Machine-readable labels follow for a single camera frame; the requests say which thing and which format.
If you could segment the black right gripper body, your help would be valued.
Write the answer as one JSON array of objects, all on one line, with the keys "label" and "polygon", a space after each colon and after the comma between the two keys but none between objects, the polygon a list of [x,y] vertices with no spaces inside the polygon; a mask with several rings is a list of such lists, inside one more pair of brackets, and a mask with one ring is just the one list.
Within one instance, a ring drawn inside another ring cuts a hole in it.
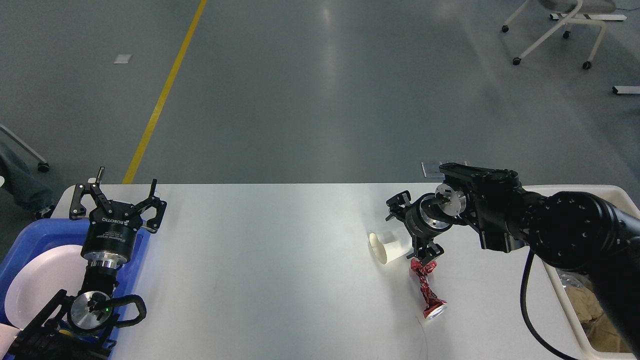
[{"label": "black right gripper body", "polygon": [[416,201],[407,200],[404,207],[404,226],[413,243],[428,243],[441,233],[450,230],[452,224],[432,216],[430,206],[439,199],[434,194],[424,194]]}]

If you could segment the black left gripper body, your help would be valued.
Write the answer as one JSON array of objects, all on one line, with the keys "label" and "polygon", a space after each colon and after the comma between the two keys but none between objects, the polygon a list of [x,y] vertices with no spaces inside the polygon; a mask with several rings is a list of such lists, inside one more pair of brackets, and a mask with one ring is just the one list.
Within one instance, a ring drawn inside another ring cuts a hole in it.
[{"label": "black left gripper body", "polygon": [[132,203],[112,202],[112,212],[96,207],[89,213],[89,228],[81,256],[88,261],[111,259],[123,265],[130,262],[142,217]]}]

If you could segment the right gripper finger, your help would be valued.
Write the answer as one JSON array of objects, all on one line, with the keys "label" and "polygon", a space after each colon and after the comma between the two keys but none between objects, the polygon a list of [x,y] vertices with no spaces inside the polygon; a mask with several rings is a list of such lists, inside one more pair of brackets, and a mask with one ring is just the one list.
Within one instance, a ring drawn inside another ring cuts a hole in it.
[{"label": "right gripper finger", "polygon": [[416,259],[421,265],[427,265],[443,255],[445,250],[438,243],[435,243],[434,239],[434,236],[418,237],[412,235],[413,252],[410,253],[410,259]]},{"label": "right gripper finger", "polygon": [[395,194],[386,201],[386,205],[388,207],[388,214],[385,217],[385,221],[389,222],[391,219],[395,219],[403,225],[406,225],[407,215],[413,207],[410,192],[405,190]]}]

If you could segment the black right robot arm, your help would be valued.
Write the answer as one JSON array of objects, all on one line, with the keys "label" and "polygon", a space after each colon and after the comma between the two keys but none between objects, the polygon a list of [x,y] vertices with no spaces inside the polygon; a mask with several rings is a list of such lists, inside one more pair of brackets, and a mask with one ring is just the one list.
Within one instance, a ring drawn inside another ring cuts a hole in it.
[{"label": "black right robot arm", "polygon": [[622,341],[639,357],[639,285],[631,284],[640,273],[638,218],[588,192],[528,191],[514,170],[446,162],[439,172],[444,178],[435,192],[412,201],[405,190],[386,201],[387,219],[400,221],[410,236],[409,259],[427,265],[443,255],[434,239],[454,225],[473,228],[482,249],[509,253],[527,246],[519,308],[526,328],[547,351],[570,358],[531,323],[527,291],[535,256],[560,271],[586,275]]}]

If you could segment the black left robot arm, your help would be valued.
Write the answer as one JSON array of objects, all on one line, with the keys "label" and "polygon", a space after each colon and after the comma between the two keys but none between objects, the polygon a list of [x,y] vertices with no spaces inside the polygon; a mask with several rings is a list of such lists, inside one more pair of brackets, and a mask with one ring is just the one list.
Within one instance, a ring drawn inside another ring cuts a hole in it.
[{"label": "black left robot arm", "polygon": [[107,360],[117,344],[114,330],[147,317],[144,299],[121,290],[119,271],[134,260],[138,238],[158,232],[167,202],[156,193],[156,178],[138,203],[109,199],[101,187],[104,171],[74,186],[68,210],[70,221],[87,222],[82,283],[76,294],[57,290],[17,331],[6,350],[15,360]]}]

